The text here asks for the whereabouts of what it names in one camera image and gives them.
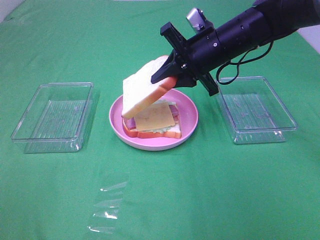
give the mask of plastic container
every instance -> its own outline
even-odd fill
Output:
[[[93,83],[49,83],[36,90],[11,135],[24,153],[76,152],[94,114]]]
[[[222,78],[222,82],[232,78]],[[296,121],[266,78],[238,77],[219,84],[217,99],[235,144],[284,142],[286,131],[295,131]]]

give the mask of cheese slice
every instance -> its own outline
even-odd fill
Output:
[[[167,102],[150,105],[139,112],[134,120],[138,131],[162,129],[176,125]]]

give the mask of black cable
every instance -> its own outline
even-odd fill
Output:
[[[236,78],[239,76],[239,73],[240,73],[240,69],[239,69],[239,68],[240,68],[240,65],[242,65],[242,64],[247,64],[247,63],[250,63],[250,62],[253,62],[253,61],[262,59],[264,56],[266,56],[266,55],[270,52],[273,44],[274,44],[273,41],[270,42],[268,49],[265,51],[265,53],[263,53],[263,54],[260,55],[260,56],[257,56],[257,57],[255,57],[255,58],[252,58],[252,59],[243,61],[243,59],[247,56],[248,53],[250,53],[251,51],[256,50],[256,49],[258,48],[258,47],[255,47],[255,48],[252,48],[252,49],[250,49],[249,51],[247,51],[247,52],[240,58],[240,60],[239,60],[238,62],[228,61],[228,62],[226,62],[225,64],[221,65],[221,66],[219,67],[219,69],[216,71],[216,74],[215,74],[215,78],[216,78],[216,80],[218,81],[218,83],[220,83],[221,85],[228,85],[228,84],[232,83],[232,82],[233,82],[234,80],[236,80]],[[234,66],[236,66],[236,75],[235,75],[235,77],[234,77],[233,79],[231,79],[230,81],[221,82],[221,81],[219,80],[219,75],[220,75],[221,71],[222,71],[226,66],[228,66],[228,65],[234,65]]]

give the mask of pink plate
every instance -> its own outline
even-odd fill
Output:
[[[184,141],[186,141],[190,135],[194,132],[198,124],[198,110],[194,102],[182,92],[171,89],[168,91],[162,99],[170,102],[176,102],[181,124],[182,137],[168,138],[168,137],[155,137],[155,138],[138,138],[129,137],[122,127],[122,108],[123,108],[123,96],[118,97],[112,104],[109,111],[110,124],[116,133],[116,135],[124,141],[126,144],[142,150],[148,151],[161,151],[174,148]]]

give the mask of white wall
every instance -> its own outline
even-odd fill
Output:
[[[0,0],[0,23],[24,0]]]
[[[300,28],[298,33],[320,54],[320,25]]]

